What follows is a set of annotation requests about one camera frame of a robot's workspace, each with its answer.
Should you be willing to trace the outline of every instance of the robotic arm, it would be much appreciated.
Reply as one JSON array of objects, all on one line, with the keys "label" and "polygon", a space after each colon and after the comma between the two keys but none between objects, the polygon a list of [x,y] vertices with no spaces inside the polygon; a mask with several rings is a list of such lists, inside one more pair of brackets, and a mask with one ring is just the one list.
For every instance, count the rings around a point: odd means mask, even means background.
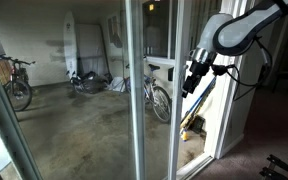
[{"label": "robotic arm", "polygon": [[288,0],[263,0],[244,15],[233,19],[229,14],[216,14],[207,22],[201,40],[192,55],[192,74],[183,85],[185,98],[213,65],[217,53],[238,56],[256,40],[257,33],[275,20],[288,14]]}]

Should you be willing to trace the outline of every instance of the wooden crate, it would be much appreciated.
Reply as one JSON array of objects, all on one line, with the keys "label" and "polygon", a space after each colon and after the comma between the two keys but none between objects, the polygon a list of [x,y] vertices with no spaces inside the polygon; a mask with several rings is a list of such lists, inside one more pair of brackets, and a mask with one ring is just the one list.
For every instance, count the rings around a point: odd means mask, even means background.
[{"label": "wooden crate", "polygon": [[2,85],[10,80],[11,65],[8,60],[0,60],[0,80]]}]

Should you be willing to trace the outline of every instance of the bicycle seat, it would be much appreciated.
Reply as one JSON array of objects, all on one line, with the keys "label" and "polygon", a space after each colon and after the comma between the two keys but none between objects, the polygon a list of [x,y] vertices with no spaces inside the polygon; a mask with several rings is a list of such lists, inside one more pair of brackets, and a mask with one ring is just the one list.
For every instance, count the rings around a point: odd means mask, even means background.
[{"label": "bicycle seat", "polygon": [[151,68],[151,71],[155,71],[161,68],[159,66],[154,66],[153,64],[149,64],[148,66]]}]

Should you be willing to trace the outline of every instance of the bicycle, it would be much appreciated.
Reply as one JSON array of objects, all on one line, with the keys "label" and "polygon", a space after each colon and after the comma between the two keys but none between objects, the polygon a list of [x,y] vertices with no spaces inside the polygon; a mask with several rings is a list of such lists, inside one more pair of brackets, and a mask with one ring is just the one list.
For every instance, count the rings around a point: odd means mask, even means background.
[{"label": "bicycle", "polygon": [[[171,99],[167,92],[156,84],[156,78],[153,76],[153,72],[160,69],[159,66],[152,64],[150,67],[151,77],[144,74],[144,98],[145,101],[153,106],[153,110],[158,119],[162,123],[168,123],[171,119]],[[126,90],[131,92],[130,77],[125,80]]]},{"label": "bicycle", "polygon": [[0,60],[1,59],[9,60],[12,62],[10,80],[5,85],[3,85],[6,94],[9,97],[14,111],[23,111],[30,105],[32,101],[32,88],[28,84],[29,78],[26,68],[22,67],[22,65],[35,64],[35,61],[28,63],[18,59],[13,59],[11,57],[6,57],[4,55],[0,55]]}]

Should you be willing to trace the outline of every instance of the white surfboard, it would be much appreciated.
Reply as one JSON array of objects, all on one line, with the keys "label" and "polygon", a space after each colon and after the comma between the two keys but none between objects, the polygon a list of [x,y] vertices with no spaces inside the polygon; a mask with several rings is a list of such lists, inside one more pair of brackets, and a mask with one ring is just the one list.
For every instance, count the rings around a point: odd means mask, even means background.
[{"label": "white surfboard", "polygon": [[67,12],[64,20],[64,54],[67,75],[70,79],[77,76],[77,46],[75,22],[71,11]]}]

